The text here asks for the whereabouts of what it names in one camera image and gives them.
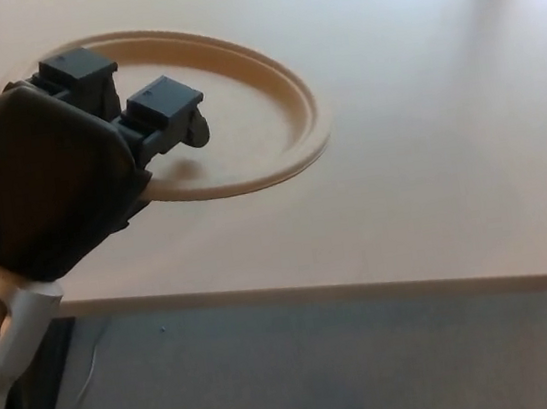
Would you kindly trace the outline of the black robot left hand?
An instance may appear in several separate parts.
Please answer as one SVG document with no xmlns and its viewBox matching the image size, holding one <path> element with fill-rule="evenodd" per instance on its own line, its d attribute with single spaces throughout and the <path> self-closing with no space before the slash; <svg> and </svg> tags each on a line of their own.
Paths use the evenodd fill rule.
<svg viewBox="0 0 547 409">
<path fill-rule="evenodd" d="M 169 77 L 121 100 L 117 63 L 86 48 L 42 60 L 0 94 L 0 266 L 64 277 L 149 203 L 148 164 L 201 148 L 204 95 Z"/>
</svg>

